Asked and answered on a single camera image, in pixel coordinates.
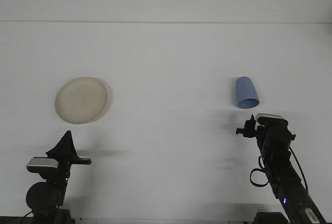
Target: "cable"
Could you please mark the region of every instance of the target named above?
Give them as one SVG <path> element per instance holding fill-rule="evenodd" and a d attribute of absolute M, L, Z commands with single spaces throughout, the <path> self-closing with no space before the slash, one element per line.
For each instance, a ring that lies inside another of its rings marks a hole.
<path fill-rule="evenodd" d="M 301 175 L 302 175 L 303 181 L 305 182 L 306 191 L 307 191 L 307 193 L 308 193 L 308 184 L 307 184 L 307 180 L 306 180 L 305 174 L 303 173 L 303 170 L 302 170 L 302 168 L 301 168 L 301 165 L 300 165 L 300 163 L 299 163 L 299 160 L 297 160 L 297 158 L 296 158 L 296 156 L 295 156 L 295 153 L 293 152 L 292 148 L 289 147 L 289 149 L 290 149 L 291 153 L 293 154 L 293 156 L 294 156 L 294 158 L 295 158 L 295 161 L 296 161 L 297 165 L 299 166 L 299 169 L 300 169 L 300 171 L 301 171 Z"/>
<path fill-rule="evenodd" d="M 20 221 L 20 224 L 22 224 L 22 223 L 23 223 L 23 220 L 25 219 L 25 217 L 28 216 L 28 215 L 31 214 L 31 213 L 32 213 L 32 211 L 30 211 L 29 213 L 27 213 L 26 215 L 24 215 L 24 216 L 22 217 L 21 221 Z"/>

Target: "table surface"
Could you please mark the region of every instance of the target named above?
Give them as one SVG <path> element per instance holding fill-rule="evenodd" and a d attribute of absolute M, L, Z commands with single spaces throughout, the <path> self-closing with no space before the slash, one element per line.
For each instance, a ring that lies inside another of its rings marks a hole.
<path fill-rule="evenodd" d="M 41 178 L 25 166 L 67 130 L 78 155 L 92 158 L 72 166 L 64 207 L 73 217 L 250 220 L 282 211 L 269 186 L 249 182 L 256 142 L 235 135 L 263 112 L 289 121 L 310 195 L 332 220 L 331 24 L 1 22 L 0 33 L 1 215 L 29 212 L 25 194 Z M 110 105 L 73 125 L 54 101 L 79 76 L 104 80 Z M 238 76 L 252 78 L 257 107 L 235 106 Z"/>

